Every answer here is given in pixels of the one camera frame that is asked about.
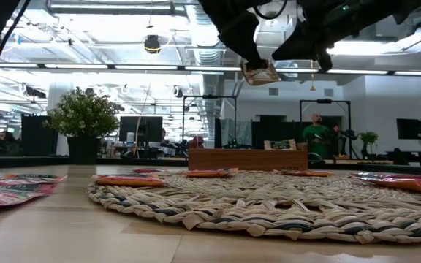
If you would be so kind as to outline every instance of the green shirt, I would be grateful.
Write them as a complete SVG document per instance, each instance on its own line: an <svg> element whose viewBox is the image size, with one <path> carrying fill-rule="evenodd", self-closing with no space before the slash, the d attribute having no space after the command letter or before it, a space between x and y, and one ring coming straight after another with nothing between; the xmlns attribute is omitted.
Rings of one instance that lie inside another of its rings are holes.
<svg viewBox="0 0 421 263"><path fill-rule="evenodd" d="M308 138L310 140L312 140L312 138L310 138L311 136L314 136L315 134L321 137L321 141L325 140L326 134L329 133L329 129L326 126L313 126L310 125L308 127L306 127L303 130L303 139L308 140ZM309 141L308 142L308 151L310 153L317 153L319 154L319 156L321 156L323 159L329 158L329 149L327 148L326 145L320 143L320 142L312 142Z"/></svg>

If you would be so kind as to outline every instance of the wooden box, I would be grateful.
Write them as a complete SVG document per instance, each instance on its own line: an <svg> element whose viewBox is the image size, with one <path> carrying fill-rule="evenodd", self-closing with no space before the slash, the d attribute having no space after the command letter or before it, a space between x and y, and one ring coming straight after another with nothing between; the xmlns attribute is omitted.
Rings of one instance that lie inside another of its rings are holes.
<svg viewBox="0 0 421 263"><path fill-rule="evenodd" d="M272 171L307 170L308 152L304 150L227 150L189 149L190 170L238 168Z"/></svg>

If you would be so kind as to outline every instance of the jute rug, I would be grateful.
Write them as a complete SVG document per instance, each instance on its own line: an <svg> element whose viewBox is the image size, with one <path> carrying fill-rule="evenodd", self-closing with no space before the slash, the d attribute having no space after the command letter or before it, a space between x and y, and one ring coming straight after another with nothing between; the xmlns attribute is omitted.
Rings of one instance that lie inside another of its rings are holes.
<svg viewBox="0 0 421 263"><path fill-rule="evenodd" d="M88 195L107 209L187 229L246 230L254 237L421 242L421 194L348 178L239 172L228 178L160 175L162 188L102 186Z"/></svg>

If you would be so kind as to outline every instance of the plant pot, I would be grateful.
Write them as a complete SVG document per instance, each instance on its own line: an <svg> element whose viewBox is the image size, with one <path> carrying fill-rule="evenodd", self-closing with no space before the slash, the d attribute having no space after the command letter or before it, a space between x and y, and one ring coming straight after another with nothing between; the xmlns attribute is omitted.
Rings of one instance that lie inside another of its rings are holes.
<svg viewBox="0 0 421 263"><path fill-rule="evenodd" d="M100 139L96 137L68 137L70 164L95 164Z"/></svg>

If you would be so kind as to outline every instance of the potted plant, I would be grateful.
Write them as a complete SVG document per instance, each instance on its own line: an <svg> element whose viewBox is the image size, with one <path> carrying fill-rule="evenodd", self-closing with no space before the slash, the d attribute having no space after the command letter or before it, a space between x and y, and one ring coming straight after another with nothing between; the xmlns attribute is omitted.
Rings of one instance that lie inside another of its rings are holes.
<svg viewBox="0 0 421 263"><path fill-rule="evenodd" d="M370 152L373 152L373 144L378 140L378 134L373 131L367 131L360 134L360 139L363 142L361 150L363 158L368 158L367 146L370 145Z"/></svg>
<svg viewBox="0 0 421 263"><path fill-rule="evenodd" d="M45 125L67 137L72 164L95 164L100 138L118 128L117 106L108 98L77 87L48 110L51 122Z"/></svg>

